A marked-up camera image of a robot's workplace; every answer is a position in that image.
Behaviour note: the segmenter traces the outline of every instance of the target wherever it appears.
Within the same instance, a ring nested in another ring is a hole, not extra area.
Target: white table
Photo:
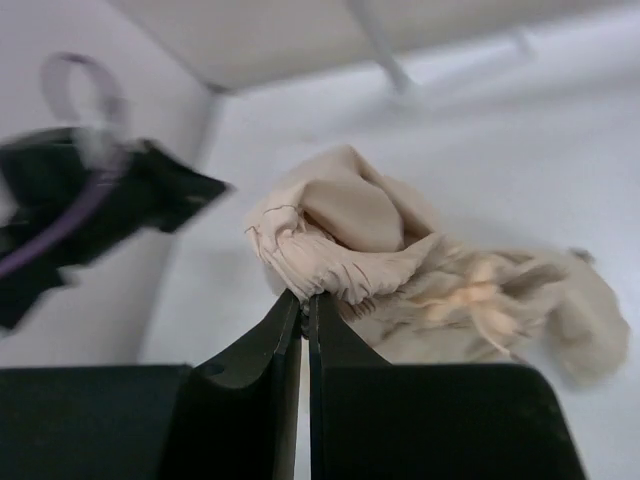
[[[199,363],[263,317],[275,298],[244,239],[243,216],[283,172],[345,142],[420,188],[463,238],[589,249],[640,327],[638,25],[640,11],[533,31],[535,61],[463,91],[440,82],[429,108],[393,104],[375,66],[229,99],[203,170],[238,191],[175,246],[141,360]],[[407,62],[413,75],[435,81],[509,48],[496,40]],[[551,361],[537,365],[560,396],[591,478],[638,478],[635,351],[615,378],[583,392],[568,388]],[[306,478],[308,417],[301,421],[297,475]]]

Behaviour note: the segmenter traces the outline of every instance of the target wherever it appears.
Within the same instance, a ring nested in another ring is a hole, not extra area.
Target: gray wall
[[[239,88],[369,57],[344,0],[110,0],[209,81]],[[367,0],[399,50],[627,0]]]
[[[58,125],[38,85],[41,62],[58,50],[108,65],[131,102],[133,134],[159,139],[185,161],[197,158],[209,93],[101,0],[0,0],[0,138]],[[0,205],[6,211],[10,202]],[[0,340],[0,365],[135,361],[170,243],[144,233],[76,272],[79,286],[50,295],[19,333]]]

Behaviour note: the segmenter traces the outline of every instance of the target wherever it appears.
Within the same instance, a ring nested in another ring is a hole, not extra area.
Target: cable
[[[104,116],[106,130],[101,132],[104,135],[101,152],[94,151],[91,155],[102,156],[99,158],[102,161],[78,197],[60,217],[33,239],[0,259],[0,279],[43,255],[80,228],[103,204],[128,169],[130,157],[122,143],[127,126],[125,101],[118,82],[100,63],[91,57],[74,53],[51,56],[41,72],[42,91],[49,108],[60,120],[80,122],[69,92],[63,88],[68,84],[68,76],[74,65],[84,67],[98,89],[99,110]]]

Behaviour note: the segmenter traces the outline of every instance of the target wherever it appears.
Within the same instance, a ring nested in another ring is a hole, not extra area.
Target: black object
[[[142,227],[174,233],[228,185],[184,167],[150,140],[131,147],[131,166],[96,214],[45,255],[0,278],[0,326],[13,329],[38,297],[65,284],[60,267],[86,266]],[[0,146],[0,173],[17,204],[0,229],[0,257],[49,226],[92,170],[71,129],[36,132]]]
[[[195,369],[0,371],[0,478],[291,479],[298,302]],[[313,480],[584,480],[557,399],[511,365],[391,366],[311,300]]]

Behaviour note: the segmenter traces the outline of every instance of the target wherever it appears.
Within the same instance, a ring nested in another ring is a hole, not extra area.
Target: cloth fold
[[[276,293],[289,288],[303,304],[332,293],[392,363],[522,361],[518,352],[545,332],[580,383],[626,358],[629,327],[584,258],[463,244],[419,192],[350,146],[289,172],[246,223]]]

